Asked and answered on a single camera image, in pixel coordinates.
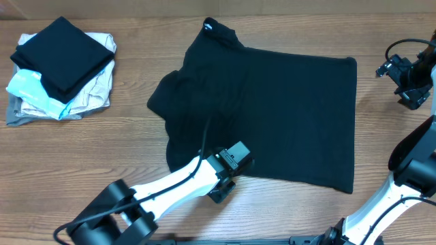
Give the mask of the black polo shirt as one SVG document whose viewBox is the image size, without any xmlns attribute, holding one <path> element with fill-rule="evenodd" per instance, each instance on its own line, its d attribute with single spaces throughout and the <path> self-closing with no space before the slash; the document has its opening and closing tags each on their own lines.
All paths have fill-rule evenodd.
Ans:
<svg viewBox="0 0 436 245">
<path fill-rule="evenodd" d="M 350 194 L 354 184 L 356 60 L 244 46 L 213 18 L 148 100 L 169 137 L 171 171 L 199 149 L 242 142 L 248 176 L 305 182 Z"/>
</svg>

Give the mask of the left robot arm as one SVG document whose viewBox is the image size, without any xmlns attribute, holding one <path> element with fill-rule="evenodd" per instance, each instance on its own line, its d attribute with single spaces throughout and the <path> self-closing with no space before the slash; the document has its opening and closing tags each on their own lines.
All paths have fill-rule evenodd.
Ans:
<svg viewBox="0 0 436 245">
<path fill-rule="evenodd" d="M 157 221 L 186 201 L 208 195 L 221 203 L 235 187 L 234 177 L 253 164 L 242 143 L 198 155 L 183 168 L 147 184 L 109 184 L 66 229 L 74 244 L 146 244 Z"/>
</svg>

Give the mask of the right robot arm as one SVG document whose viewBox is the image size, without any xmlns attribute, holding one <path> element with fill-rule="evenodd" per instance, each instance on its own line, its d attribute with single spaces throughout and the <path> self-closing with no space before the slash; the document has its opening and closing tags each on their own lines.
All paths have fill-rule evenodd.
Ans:
<svg viewBox="0 0 436 245">
<path fill-rule="evenodd" d="M 385 55 L 375 75 L 387 75 L 397 85 L 399 103 L 417 110 L 435 95 L 435 38 L 415 62 L 397 54 Z M 389 174 L 374 195 L 356 212 L 342 218 L 318 236 L 291 237 L 290 244 L 382 244 L 382 232 L 402 213 L 417 203 L 434 205 L 435 194 L 435 113 L 404 138 L 388 162 Z"/>
</svg>

